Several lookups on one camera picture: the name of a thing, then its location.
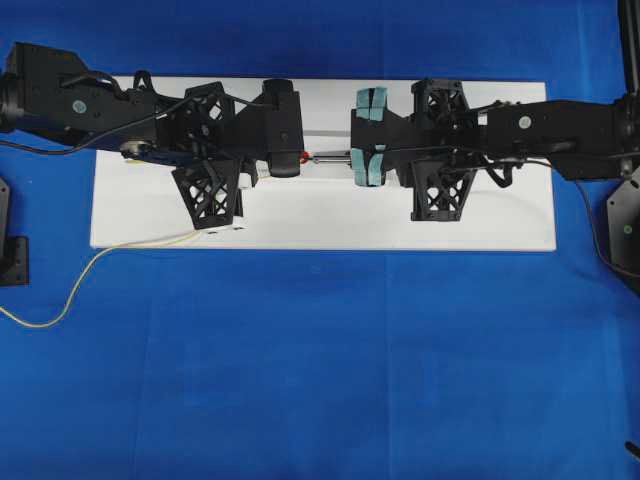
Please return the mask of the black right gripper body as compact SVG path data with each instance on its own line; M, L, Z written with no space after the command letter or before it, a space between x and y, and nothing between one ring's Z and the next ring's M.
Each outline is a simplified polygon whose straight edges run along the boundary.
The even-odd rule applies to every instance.
M482 153L496 159L498 153L487 146L487 127L478 122L486 108L468 109L443 120L417 119L413 114L401 117L386 108L384 128L386 149L385 172L414 161L453 153Z

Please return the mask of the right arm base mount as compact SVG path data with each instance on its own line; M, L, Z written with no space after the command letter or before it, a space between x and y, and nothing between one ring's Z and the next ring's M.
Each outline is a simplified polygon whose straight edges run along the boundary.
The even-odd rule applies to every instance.
M639 294L639 169L606 200L609 268Z

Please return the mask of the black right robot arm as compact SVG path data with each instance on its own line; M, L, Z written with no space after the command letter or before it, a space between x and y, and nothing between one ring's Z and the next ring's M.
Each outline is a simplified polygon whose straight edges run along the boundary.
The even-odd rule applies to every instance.
M360 187L388 172L413 192L414 221L458 221L477 172L501 188L526 161L543 159L566 180L625 177L639 166L639 94L611 104L496 101L469 106L457 80L411 86L413 111L388 107L385 88L362 89L351 112L350 163Z

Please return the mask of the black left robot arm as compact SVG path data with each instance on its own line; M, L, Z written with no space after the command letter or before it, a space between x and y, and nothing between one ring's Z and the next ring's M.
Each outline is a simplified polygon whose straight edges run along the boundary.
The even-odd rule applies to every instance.
M229 226L243 213L240 177L257 182L268 157L257 142L232 140L238 98L219 82L158 93L146 71L122 89L69 51L15 44L1 76L1 130L20 130L62 145L117 152L170 169L197 230Z

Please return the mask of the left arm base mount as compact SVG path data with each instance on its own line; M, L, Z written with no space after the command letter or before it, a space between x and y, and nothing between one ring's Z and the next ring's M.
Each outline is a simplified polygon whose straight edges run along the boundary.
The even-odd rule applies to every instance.
M29 283L28 238L8 234L11 189L4 179L1 179L0 184L0 284L2 287L27 285Z

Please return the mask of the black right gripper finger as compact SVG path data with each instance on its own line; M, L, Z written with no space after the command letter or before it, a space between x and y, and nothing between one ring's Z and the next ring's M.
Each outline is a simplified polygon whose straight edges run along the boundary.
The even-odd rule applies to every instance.
M459 80L425 78L411 85L411 93L415 120L443 120L469 109Z
M442 162L411 165L413 190L412 221L457 222L469 196L475 173L457 172Z

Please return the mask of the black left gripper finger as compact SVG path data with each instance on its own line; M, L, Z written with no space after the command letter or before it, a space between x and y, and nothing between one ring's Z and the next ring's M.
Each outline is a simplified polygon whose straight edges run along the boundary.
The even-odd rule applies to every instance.
M185 97L193 98L195 110L208 121L226 123L235 115L234 101L220 81L191 87L185 91Z
M234 160L204 160L172 171L196 230L229 226L243 216L239 176Z

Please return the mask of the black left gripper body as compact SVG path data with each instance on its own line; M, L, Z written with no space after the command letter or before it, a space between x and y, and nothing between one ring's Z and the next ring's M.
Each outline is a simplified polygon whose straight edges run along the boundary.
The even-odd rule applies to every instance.
M226 123L211 122L194 108L192 97L168 97L155 91L151 76L138 72L127 90L114 83L119 101L136 109L126 126L116 133L122 138L123 157L176 168L204 160L234 160L240 174L255 175L255 162L265 153L263 94L247 101L227 92L235 115Z

